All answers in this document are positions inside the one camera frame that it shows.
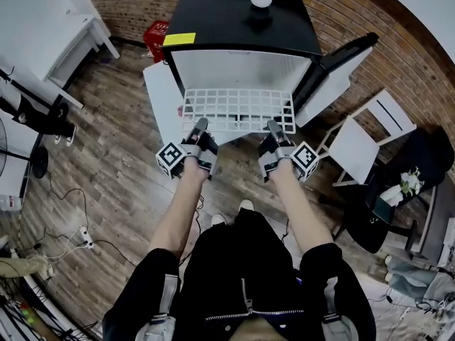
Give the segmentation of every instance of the backpack strap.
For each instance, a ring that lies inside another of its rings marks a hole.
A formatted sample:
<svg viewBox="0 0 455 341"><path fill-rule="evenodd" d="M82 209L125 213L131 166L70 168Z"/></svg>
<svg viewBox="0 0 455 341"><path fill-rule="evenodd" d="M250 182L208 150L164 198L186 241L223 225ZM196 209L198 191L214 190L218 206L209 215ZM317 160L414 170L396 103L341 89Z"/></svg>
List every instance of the backpack strap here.
<svg viewBox="0 0 455 341"><path fill-rule="evenodd" d="M178 277L165 274L163 295L159 305L159 314L155 315L137 333L135 341L171 341L176 327L176 319L169 314L172 300L178 288Z"/></svg>
<svg viewBox="0 0 455 341"><path fill-rule="evenodd" d="M327 314L322 319L322 330L326 341L358 341L358 333L353 322L336 312L335 285L338 277L327 280L324 296L327 302Z"/></svg>

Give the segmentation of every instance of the white shelf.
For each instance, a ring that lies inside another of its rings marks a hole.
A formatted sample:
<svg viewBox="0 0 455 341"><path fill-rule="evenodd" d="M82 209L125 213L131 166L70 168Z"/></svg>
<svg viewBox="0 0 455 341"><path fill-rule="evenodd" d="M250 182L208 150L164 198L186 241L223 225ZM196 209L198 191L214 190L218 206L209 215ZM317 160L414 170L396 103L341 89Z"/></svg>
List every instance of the white shelf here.
<svg viewBox="0 0 455 341"><path fill-rule="evenodd" d="M194 89L185 91L183 133L202 117L208 131L268 133L274 119L285 133L296 132L292 94L287 91L249 89Z"/></svg>

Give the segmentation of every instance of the brick wall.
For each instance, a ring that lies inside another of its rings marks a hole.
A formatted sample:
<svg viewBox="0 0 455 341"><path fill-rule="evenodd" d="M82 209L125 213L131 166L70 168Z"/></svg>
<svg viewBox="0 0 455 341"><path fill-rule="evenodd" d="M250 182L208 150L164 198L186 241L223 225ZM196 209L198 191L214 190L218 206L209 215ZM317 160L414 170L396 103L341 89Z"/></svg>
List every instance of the brick wall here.
<svg viewBox="0 0 455 341"><path fill-rule="evenodd" d="M178 0L92 0L114 36L142 40L155 20L168 21ZM386 87L410 118L441 125L455 143L455 67L429 31L396 0L304 0L324 52L367 32L379 35L350 89L322 113L337 122ZM363 124L379 132L365 117ZM387 160L398 144L381 149Z"/></svg>

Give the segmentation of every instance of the black fridge top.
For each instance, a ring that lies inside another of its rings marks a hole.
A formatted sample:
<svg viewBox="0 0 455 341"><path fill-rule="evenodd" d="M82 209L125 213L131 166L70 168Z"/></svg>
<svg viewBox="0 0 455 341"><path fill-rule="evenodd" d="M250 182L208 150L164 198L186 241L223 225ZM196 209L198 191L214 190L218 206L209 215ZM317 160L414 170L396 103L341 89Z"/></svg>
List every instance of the black fridge top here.
<svg viewBox="0 0 455 341"><path fill-rule="evenodd" d="M164 50L245 49L322 55L302 0L273 0L257 8L250 0L178 0L167 35L196 33L193 44Z"/></svg>

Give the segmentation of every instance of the power strip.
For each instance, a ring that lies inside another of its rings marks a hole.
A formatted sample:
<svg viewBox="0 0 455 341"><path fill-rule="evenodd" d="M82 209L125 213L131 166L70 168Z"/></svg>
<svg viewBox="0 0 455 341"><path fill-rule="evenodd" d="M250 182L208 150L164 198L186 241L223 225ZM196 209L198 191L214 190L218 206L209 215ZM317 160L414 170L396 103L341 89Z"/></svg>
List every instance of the power strip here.
<svg viewBox="0 0 455 341"><path fill-rule="evenodd" d="M82 235L82 238L84 239L84 242L86 244L85 247L87 247L88 249L93 249L93 247L95 245L93 244L92 237L88 233L88 230L86 227L82 226L80 228L80 234Z"/></svg>
<svg viewBox="0 0 455 341"><path fill-rule="evenodd" d="M410 307L406 307L405 311L401 314L400 316L400 320L403 321L403 319L405 318L406 314L408 314L408 312L411 310Z"/></svg>

